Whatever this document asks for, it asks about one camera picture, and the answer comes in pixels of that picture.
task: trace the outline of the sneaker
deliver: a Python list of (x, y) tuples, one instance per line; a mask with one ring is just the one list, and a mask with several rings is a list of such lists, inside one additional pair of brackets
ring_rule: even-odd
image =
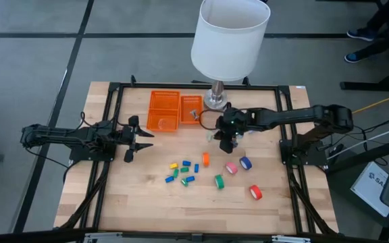
[(344, 56), (344, 60), (347, 63), (357, 63), (361, 60), (364, 60), (365, 58), (359, 59), (355, 53), (351, 53)]
[(368, 28), (361, 28), (356, 31), (349, 30), (346, 34), (351, 38), (357, 38), (365, 41), (373, 41), (376, 37), (377, 32), (369, 30)]

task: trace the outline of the white lamp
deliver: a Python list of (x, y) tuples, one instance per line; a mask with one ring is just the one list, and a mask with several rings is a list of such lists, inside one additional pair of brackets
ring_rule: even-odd
[(270, 16), (260, 0), (204, 0), (192, 46), (193, 65), (215, 80), (204, 103), (222, 109), (223, 81), (240, 80), (255, 68)]

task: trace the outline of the orange container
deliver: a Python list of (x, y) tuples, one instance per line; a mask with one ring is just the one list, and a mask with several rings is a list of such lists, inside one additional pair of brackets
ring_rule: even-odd
[(149, 101), (147, 129), (156, 132), (175, 132), (180, 113), (178, 91), (152, 91)]
[(181, 124), (199, 124), (199, 119), (195, 120), (190, 112), (195, 110), (196, 114), (199, 115), (202, 112), (202, 108), (203, 104), (201, 95), (181, 96)]

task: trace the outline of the wooden tabletop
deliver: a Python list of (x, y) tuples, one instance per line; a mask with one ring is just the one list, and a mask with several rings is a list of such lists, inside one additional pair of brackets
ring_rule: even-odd
[[(108, 82), (92, 82), (84, 112), (89, 123), (101, 120)], [(150, 88), (125, 88), (120, 110), (120, 122), (138, 115), (146, 130)], [(181, 95), (204, 95), (205, 90), (182, 89)], [(268, 90), (227, 90), (233, 107), (266, 107), (276, 110), (275, 94)], [(304, 86), (290, 87), (294, 109), (309, 107)], [(218, 113), (204, 113), (203, 123), (214, 127)], [(297, 124), (305, 133), (313, 124)], [(238, 148), (230, 155), (219, 149), (219, 142), (207, 141), (207, 130), (199, 125), (180, 125), (176, 132), (152, 132), (154, 138), (137, 138), (154, 146), (139, 151), (134, 161), (123, 161), (126, 146), (119, 146), (111, 162), (100, 219), (100, 230), (148, 232), (205, 232), (239, 234), (294, 234), (294, 220), (286, 168), (282, 165), (278, 141), (280, 129), (244, 135)], [(201, 155), (210, 154), (211, 165), (203, 167)], [(247, 156), (253, 168), (231, 175), (224, 170), (226, 162), (239, 165)], [(183, 160), (199, 163), (198, 173), (181, 174), (171, 183), (170, 163), (182, 165)], [(67, 174), (59, 202), (55, 226), (65, 223), (82, 202), (92, 162), (82, 161)], [(337, 230), (336, 218), (326, 176), (316, 167), (305, 166), (311, 202), (328, 225)], [(222, 174), (225, 188), (218, 190), (214, 176)], [(180, 180), (195, 176), (189, 187)], [(249, 186), (260, 187), (263, 198), (254, 200)], [(95, 201), (87, 225), (93, 221)], [(303, 227), (307, 230), (303, 205), (300, 203)]]

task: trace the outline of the red tape roll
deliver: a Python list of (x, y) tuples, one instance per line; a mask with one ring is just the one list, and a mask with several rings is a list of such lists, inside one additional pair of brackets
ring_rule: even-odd
[(262, 192), (261, 189), (259, 189), (256, 185), (253, 185), (249, 187), (251, 195), (256, 199), (259, 200), (262, 198)]
[(232, 175), (235, 174), (236, 172), (238, 172), (238, 168), (235, 164), (233, 164), (232, 162), (227, 162), (226, 163), (226, 169), (229, 171), (229, 173), (231, 173)]

